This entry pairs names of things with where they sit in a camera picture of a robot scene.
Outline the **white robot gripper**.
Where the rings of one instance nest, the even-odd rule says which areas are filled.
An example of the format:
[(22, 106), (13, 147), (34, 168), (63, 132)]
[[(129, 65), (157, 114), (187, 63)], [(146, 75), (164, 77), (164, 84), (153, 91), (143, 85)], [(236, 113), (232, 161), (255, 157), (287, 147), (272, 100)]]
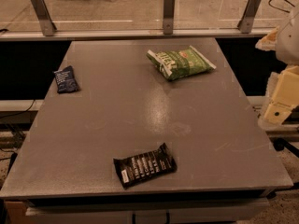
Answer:
[[(299, 64), (299, 4), (282, 21), (279, 28), (259, 39), (256, 49), (276, 51), (277, 59), (286, 64)], [(299, 66), (291, 65), (278, 75), (264, 119), (280, 125), (299, 106)]]

